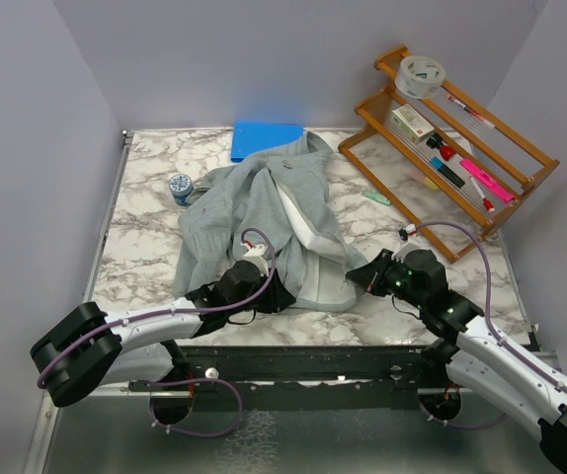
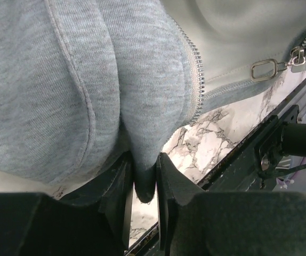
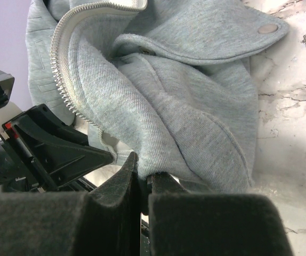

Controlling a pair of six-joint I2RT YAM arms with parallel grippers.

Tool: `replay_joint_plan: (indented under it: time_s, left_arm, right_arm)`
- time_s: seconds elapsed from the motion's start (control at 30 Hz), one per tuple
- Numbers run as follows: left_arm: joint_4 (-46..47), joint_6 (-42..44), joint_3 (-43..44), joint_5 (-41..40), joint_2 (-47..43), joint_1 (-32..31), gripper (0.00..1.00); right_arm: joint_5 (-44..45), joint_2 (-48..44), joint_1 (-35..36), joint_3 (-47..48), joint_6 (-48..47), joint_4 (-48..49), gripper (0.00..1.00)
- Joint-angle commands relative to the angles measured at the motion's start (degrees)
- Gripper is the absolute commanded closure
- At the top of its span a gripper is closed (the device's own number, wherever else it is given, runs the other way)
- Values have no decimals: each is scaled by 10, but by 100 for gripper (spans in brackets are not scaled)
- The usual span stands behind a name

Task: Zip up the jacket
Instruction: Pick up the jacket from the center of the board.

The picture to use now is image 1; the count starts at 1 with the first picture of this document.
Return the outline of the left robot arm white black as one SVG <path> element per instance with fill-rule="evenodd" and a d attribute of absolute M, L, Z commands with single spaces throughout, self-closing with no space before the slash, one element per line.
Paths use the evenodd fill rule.
<path fill-rule="evenodd" d="M 62 408 L 121 377 L 118 359 L 158 343 L 189 340 L 223 328 L 244 311 L 279 313 L 296 301 L 279 273 L 262 275 L 240 261 L 219 280 L 171 303 L 131 312 L 107 312 L 94 301 L 78 305 L 30 349 L 37 386 Z"/>

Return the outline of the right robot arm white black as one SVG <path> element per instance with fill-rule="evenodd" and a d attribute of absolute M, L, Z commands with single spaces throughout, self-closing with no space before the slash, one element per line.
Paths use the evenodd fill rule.
<path fill-rule="evenodd" d="M 418 309 L 437 336 L 421 362 L 429 384 L 450 380 L 480 395 L 523 426 L 550 463 L 567 473 L 567 375 L 450 289 L 446 269 L 432 251 L 413 245 L 396 253 L 382 250 L 347 278 L 374 296 L 395 296 Z"/>

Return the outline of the grey zip-up jacket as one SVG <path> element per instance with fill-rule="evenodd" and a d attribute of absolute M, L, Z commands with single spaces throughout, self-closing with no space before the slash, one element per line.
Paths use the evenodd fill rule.
<path fill-rule="evenodd" d="M 207 173 L 178 218 L 182 245 L 174 295 L 214 281 L 224 258 L 239 260 L 245 233 L 254 243 L 272 243 L 279 278 L 295 307 L 352 308 L 362 292 L 346 274 L 367 260 L 345 242 L 328 204 L 324 168 L 332 154 L 323 138 L 307 131 L 294 142 Z"/>

